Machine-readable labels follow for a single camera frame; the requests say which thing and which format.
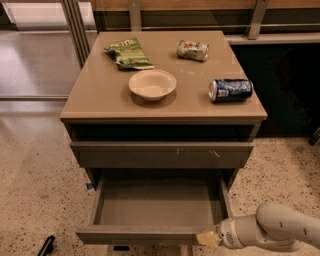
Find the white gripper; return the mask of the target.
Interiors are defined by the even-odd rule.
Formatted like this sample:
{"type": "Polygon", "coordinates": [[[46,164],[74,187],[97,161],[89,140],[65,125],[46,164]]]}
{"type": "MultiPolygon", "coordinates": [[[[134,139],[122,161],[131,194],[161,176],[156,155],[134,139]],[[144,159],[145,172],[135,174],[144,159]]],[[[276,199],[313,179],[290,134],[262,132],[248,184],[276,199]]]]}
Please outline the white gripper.
{"type": "Polygon", "coordinates": [[[222,245],[228,249],[242,249],[244,247],[236,232],[236,217],[223,220],[218,228],[213,226],[198,233],[196,238],[200,245],[211,248],[217,248],[221,239],[222,245]]]}

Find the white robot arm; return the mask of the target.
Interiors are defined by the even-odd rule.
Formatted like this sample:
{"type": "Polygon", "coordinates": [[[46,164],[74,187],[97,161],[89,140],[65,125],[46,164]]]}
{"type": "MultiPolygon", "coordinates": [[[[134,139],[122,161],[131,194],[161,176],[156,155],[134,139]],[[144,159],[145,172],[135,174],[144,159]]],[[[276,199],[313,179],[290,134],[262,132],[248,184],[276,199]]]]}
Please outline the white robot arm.
{"type": "Polygon", "coordinates": [[[196,235],[200,245],[243,249],[255,246],[268,251],[295,252],[307,243],[320,248],[320,220],[287,206],[266,202],[255,214],[231,217],[196,235]]]}

